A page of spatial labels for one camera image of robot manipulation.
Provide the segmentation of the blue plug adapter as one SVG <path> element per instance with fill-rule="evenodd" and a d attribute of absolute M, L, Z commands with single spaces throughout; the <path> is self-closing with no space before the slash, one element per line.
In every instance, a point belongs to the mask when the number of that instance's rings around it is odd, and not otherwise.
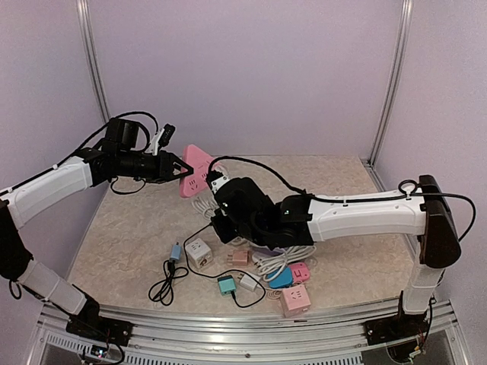
<path fill-rule="evenodd" d="M 282 289 L 285 287 L 290 287 L 293 284 L 292 271 L 289 267 L 283 269 L 283 271 L 275 276 L 268 285 L 271 289 Z"/>

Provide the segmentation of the white usb charger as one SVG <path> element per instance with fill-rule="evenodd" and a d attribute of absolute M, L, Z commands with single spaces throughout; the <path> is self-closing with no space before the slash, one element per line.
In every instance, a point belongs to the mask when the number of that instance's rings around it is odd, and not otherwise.
<path fill-rule="evenodd" d="M 245 274 L 245 275 L 241 275 L 239 277 L 238 284 L 242 288 L 244 288 L 250 292 L 254 292 L 256 290 L 256 288 L 258 287 L 258 285 L 260 284 L 260 280 L 261 280 L 261 278 L 258 275 Z"/>

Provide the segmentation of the light blue charger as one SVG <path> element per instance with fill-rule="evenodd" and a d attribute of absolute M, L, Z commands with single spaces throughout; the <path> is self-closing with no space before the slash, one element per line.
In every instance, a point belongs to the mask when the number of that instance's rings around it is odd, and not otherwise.
<path fill-rule="evenodd" d="M 170 258 L 169 262 L 179 262 L 181 257 L 182 247 L 179 243 L 176 243 L 172 246 L 170 251 Z"/>

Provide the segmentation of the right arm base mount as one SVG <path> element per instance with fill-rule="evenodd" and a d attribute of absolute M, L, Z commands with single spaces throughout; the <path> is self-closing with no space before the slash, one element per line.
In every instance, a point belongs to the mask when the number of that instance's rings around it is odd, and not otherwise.
<path fill-rule="evenodd" d="M 402 291 L 396 314 L 364 323 L 368 345 L 383 344 L 429 332 L 430 324 L 426 319 L 428 311 L 418 315 L 406 314 L 403 308 L 403 294 Z"/>

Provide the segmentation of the pink cube socket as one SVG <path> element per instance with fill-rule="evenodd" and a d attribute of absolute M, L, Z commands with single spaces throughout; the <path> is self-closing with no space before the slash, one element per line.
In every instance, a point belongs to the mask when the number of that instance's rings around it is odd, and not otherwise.
<path fill-rule="evenodd" d="M 307 312 L 311 301 L 304 284 L 284 288 L 281 291 L 280 303 L 286 318 Z"/>

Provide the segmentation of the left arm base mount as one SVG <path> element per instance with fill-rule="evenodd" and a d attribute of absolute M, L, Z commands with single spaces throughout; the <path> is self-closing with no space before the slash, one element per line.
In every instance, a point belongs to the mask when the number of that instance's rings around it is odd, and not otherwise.
<path fill-rule="evenodd" d="M 127 346 L 134 325 L 121 319 L 101 316 L 100 304 L 90 295 L 84 293 L 84 296 L 87 301 L 79 314 L 69 316 L 66 331 L 95 341 Z"/>

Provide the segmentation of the pink charger plug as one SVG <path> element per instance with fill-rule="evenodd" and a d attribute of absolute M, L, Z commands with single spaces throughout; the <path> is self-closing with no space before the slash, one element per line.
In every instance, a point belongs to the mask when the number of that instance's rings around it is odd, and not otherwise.
<path fill-rule="evenodd" d="M 249 262 L 249 252 L 247 250 L 236 250 L 228 255 L 227 262 L 234 266 L 247 266 Z"/>

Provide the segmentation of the white cube socket adapter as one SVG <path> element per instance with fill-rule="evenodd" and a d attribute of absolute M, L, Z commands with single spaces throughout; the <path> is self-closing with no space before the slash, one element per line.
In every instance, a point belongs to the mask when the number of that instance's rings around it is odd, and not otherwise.
<path fill-rule="evenodd" d="M 185 245 L 191 263 L 198 269 L 206 267 L 213 261 L 212 250 L 202 239 L 195 239 Z"/>

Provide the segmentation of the pink triangular socket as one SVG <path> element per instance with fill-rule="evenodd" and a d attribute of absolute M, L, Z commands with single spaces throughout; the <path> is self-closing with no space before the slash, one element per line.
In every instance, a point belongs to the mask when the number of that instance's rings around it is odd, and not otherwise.
<path fill-rule="evenodd" d="M 190 165 L 193 172 L 180 180 L 180 197 L 192 198 L 208 188 L 206 174 L 214 157 L 194 144 L 187 145 L 183 150 L 183 161 Z"/>

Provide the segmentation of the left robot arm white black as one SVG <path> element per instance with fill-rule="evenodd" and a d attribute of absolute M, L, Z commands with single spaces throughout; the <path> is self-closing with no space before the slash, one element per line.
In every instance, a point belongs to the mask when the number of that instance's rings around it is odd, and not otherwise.
<path fill-rule="evenodd" d="M 174 126 L 166 124 L 151 135 L 133 116 L 128 112 L 110 118 L 99 128 L 104 136 L 94 146 L 83 141 L 58 164 L 1 191 L 1 276 L 8 281 L 11 295 L 19 300 L 22 289 L 27 289 L 66 313 L 90 338 L 99 338 L 107 330 L 99 303 L 38 262 L 19 231 L 65 198 L 102 183 L 129 177 L 162 184 L 193 173 L 188 163 L 165 150 Z"/>

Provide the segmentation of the teal usb charger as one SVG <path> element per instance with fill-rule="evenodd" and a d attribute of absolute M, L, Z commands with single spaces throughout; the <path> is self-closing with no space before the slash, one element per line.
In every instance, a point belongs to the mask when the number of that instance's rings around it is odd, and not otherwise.
<path fill-rule="evenodd" d="M 222 296 L 232 295 L 237 290 L 237 286 L 232 275 L 222 276 L 218 278 L 217 282 Z"/>

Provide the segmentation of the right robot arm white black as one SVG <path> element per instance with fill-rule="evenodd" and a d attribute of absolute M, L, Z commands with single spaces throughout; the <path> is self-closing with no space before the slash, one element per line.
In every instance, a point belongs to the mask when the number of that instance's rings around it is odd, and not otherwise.
<path fill-rule="evenodd" d="M 463 195 L 442 192 L 436 179 L 421 175 L 396 189 L 365 195 L 315 195 L 277 177 L 292 194 L 273 202 L 249 177 L 229 178 L 208 166 L 206 182 L 218 205 L 212 226 L 220 241 L 242 237 L 268 249 L 312 246 L 346 236 L 405 234 L 419 240 L 412 274 L 400 295 L 390 332 L 406 337 L 425 318 L 431 295 L 446 268 L 461 256 L 458 234 L 448 199 Z"/>

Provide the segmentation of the pink socket adapter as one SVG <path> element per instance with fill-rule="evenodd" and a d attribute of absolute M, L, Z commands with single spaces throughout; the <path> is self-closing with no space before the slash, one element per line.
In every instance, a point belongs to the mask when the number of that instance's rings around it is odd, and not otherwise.
<path fill-rule="evenodd" d="M 310 279 L 310 269 L 304 262 L 296 262 L 288 266 L 291 270 L 293 283 L 304 283 Z"/>

